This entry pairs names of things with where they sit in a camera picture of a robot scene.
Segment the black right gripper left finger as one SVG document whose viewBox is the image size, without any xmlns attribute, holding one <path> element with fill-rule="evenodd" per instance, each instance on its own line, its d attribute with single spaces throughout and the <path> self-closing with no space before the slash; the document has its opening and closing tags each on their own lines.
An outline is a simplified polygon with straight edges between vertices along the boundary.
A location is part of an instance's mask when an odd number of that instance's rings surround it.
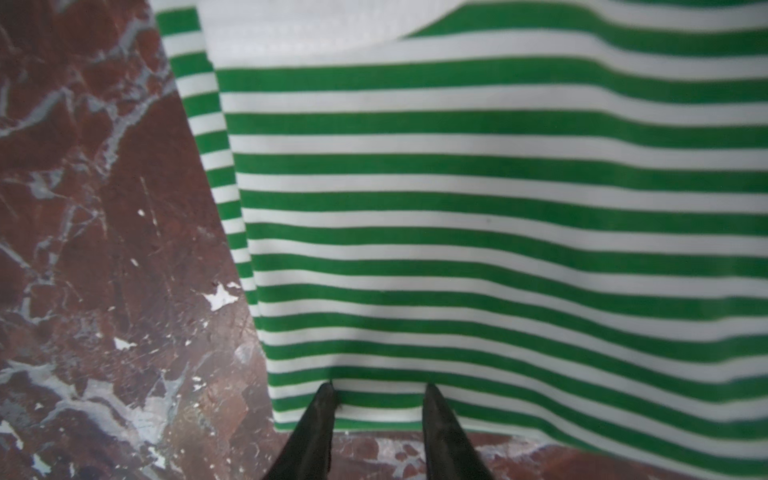
<svg viewBox="0 0 768 480">
<path fill-rule="evenodd" d="M 327 479 L 337 407 L 333 384 L 323 383 L 263 479 Z"/>
</svg>

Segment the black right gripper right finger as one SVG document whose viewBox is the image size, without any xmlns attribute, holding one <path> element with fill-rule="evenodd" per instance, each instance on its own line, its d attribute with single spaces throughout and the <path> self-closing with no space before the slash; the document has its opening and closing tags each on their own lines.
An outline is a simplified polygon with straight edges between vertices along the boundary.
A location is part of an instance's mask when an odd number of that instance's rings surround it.
<svg viewBox="0 0 768 480">
<path fill-rule="evenodd" d="M 428 479 L 494 479 L 447 400 L 434 384 L 426 386 L 422 426 Z"/>
</svg>

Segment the green striped tank top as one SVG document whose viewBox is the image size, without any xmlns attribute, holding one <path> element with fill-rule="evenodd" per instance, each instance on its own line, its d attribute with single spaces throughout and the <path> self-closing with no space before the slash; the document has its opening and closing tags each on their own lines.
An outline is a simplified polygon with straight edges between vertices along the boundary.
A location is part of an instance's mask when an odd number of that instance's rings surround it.
<svg viewBox="0 0 768 480">
<path fill-rule="evenodd" d="M 155 1 L 272 422 L 767 475 L 763 1 Z"/>
</svg>

